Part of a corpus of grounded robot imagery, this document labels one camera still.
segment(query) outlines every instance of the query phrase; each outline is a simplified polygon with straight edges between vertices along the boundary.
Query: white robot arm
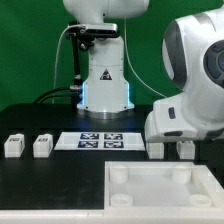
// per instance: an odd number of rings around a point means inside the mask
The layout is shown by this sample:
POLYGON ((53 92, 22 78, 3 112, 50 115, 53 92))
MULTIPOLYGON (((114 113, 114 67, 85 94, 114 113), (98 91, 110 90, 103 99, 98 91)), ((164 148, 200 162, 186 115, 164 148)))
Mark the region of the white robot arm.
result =
POLYGON ((81 24, 103 23, 104 18, 132 18, 143 14, 149 0, 63 0, 81 24))
POLYGON ((80 32, 93 36, 89 48, 89 75, 83 83, 78 113, 99 119, 126 116, 134 105, 129 101, 129 84, 124 78, 124 42, 116 36, 116 24, 104 23, 104 18, 139 16, 147 10, 149 0, 63 2, 69 13, 83 24, 80 32))
POLYGON ((183 93, 156 101, 145 123, 147 142, 214 139, 224 132, 224 9, 176 19, 162 54, 183 93))

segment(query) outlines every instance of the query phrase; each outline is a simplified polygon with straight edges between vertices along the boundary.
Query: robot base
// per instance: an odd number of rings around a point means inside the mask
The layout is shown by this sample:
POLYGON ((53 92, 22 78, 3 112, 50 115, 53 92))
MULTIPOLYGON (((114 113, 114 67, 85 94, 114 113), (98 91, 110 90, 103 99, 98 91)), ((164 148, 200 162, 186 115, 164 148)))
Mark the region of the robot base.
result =
POLYGON ((113 120, 117 118, 123 118, 134 114, 134 106, 130 109, 120 112, 96 112, 89 111, 87 109, 77 108, 78 114, 84 115, 90 118, 102 119, 102 120, 113 120))

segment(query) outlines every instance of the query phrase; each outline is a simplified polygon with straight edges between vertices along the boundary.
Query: cable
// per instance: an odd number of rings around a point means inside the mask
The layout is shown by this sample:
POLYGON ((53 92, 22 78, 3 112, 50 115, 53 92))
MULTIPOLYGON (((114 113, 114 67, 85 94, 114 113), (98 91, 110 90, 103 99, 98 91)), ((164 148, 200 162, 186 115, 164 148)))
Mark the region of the cable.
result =
POLYGON ((126 55, 127 55, 127 60, 128 60, 128 64, 132 70, 132 72, 134 73, 135 77, 145 86, 147 87, 149 90, 151 90, 152 92, 156 93, 159 96, 162 96, 164 98, 166 98, 165 95, 163 95, 162 93, 156 91, 155 89, 153 89, 152 87, 148 86, 139 76, 138 74, 135 72, 131 61, 130 61, 130 57, 129 57, 129 53, 128 53, 128 47, 127 47, 127 27, 126 27, 126 19, 124 20, 124 44, 125 44, 125 51, 126 51, 126 55))
POLYGON ((44 97, 46 97, 46 96, 48 96, 52 93, 56 93, 56 92, 60 92, 60 91, 66 91, 66 90, 70 90, 70 87, 61 87, 61 88, 56 88, 56 89, 50 90, 50 91, 42 94, 41 96, 39 96, 33 103, 38 103, 44 97))
POLYGON ((43 103, 44 101, 50 99, 50 98, 63 98, 63 97, 71 97, 72 94, 63 94, 63 95, 51 95, 51 96, 47 96, 45 98, 43 98, 39 103, 43 103))
POLYGON ((58 41, 58 46, 57 46, 57 51, 56 51, 56 58, 55 58, 55 65, 54 65, 54 89, 56 89, 56 85, 57 85, 57 76, 58 76, 58 59, 59 59, 59 54, 60 54, 60 49, 61 49, 61 43, 62 43, 62 38, 64 36, 64 34, 71 28, 75 28, 75 27, 82 27, 85 26, 85 24, 82 25, 72 25, 67 27, 66 29, 64 29, 64 31, 61 33, 61 36, 59 38, 58 41))

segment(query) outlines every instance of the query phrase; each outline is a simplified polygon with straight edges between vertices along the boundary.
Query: warning label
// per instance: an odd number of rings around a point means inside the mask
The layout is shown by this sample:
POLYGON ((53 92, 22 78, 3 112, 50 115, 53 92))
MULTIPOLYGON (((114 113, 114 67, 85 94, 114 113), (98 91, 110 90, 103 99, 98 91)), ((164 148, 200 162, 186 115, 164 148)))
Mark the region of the warning label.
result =
POLYGON ((103 73, 103 75, 101 76, 100 80, 112 80, 110 73, 108 72, 108 70, 106 69, 103 73))

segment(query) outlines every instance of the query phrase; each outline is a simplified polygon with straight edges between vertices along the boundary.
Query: black cable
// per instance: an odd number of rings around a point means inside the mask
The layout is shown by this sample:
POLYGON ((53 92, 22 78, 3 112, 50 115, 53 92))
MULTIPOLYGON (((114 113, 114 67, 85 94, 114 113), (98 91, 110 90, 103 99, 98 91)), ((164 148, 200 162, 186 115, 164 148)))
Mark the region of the black cable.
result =
POLYGON ((39 103, 43 103, 44 101, 50 99, 50 98, 62 98, 62 97, 71 97, 72 94, 63 94, 63 95, 51 95, 51 96, 46 96, 43 98, 39 103))
POLYGON ((65 91, 65 90, 70 90, 70 87, 60 87, 60 88, 56 88, 53 90, 50 90, 44 94, 42 94, 41 96, 39 96, 36 100, 34 100, 33 103, 38 103, 38 101, 42 100, 44 97, 52 94, 52 93, 56 93, 56 92, 60 92, 60 91, 65 91))

